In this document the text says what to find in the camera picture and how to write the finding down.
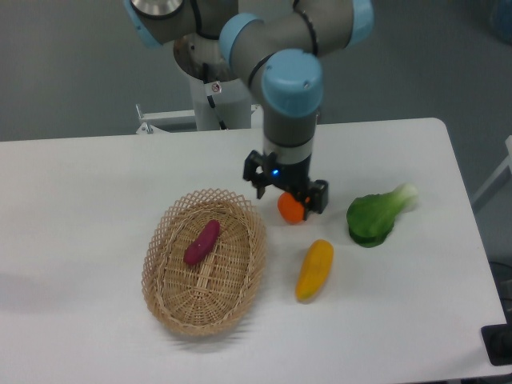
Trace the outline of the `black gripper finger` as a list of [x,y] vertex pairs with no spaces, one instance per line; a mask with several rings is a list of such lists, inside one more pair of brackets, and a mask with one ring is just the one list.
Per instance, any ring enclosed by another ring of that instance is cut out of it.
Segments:
[[294,199],[302,206],[302,220],[306,221],[310,213],[321,214],[326,208],[329,202],[329,183],[322,179],[308,181],[294,192]]
[[261,199],[266,188],[274,184],[274,166],[276,165],[276,153],[260,154],[252,150],[244,161],[243,179],[250,182],[256,189],[256,198]]

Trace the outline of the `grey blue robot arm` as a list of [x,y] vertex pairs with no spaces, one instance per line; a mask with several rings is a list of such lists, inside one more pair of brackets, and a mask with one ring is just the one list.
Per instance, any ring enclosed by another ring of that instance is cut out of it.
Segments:
[[305,212],[320,214],[329,185],[309,176],[323,99],[320,57],[368,37],[369,1],[295,1],[271,22],[236,1],[127,1],[125,10],[148,47],[171,44],[188,77],[200,130],[243,128],[250,104],[263,110],[263,149],[246,158],[243,177],[263,195],[275,186]]

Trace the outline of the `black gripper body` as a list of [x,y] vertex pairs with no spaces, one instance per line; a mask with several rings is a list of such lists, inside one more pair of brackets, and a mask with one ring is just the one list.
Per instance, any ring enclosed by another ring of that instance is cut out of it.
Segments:
[[311,156],[297,163],[283,164],[278,162],[276,155],[276,165],[272,172],[274,184],[271,186],[275,186],[294,196],[294,192],[297,192],[310,181],[310,160]]

